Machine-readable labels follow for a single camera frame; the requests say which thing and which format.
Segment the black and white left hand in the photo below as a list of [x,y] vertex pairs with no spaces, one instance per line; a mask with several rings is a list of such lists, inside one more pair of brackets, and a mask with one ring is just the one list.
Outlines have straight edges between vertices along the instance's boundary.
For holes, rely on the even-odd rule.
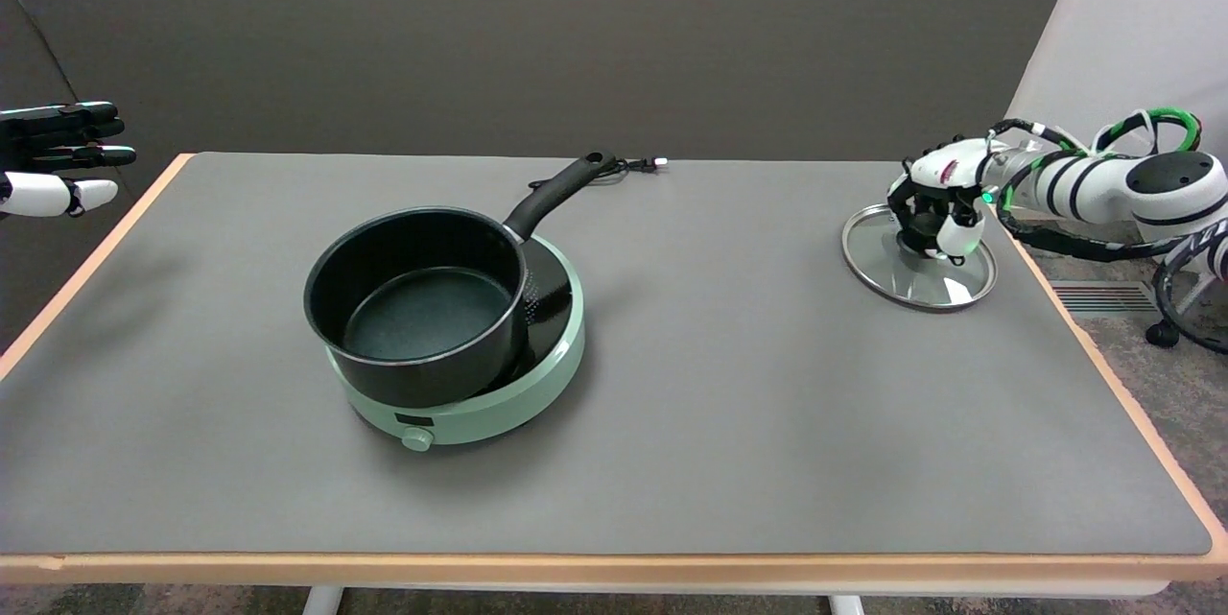
[[106,142],[125,129],[111,101],[4,109],[1,217],[79,219],[113,201],[114,179],[63,174],[135,163],[135,149]]

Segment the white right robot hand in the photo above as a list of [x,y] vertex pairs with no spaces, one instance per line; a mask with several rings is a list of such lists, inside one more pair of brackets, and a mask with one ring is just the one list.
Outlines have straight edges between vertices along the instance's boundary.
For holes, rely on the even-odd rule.
[[917,257],[964,265],[977,250],[985,217],[977,205],[989,198],[982,174],[995,153],[1008,149],[997,139],[960,137],[903,160],[903,174],[887,190],[887,212],[896,241]]

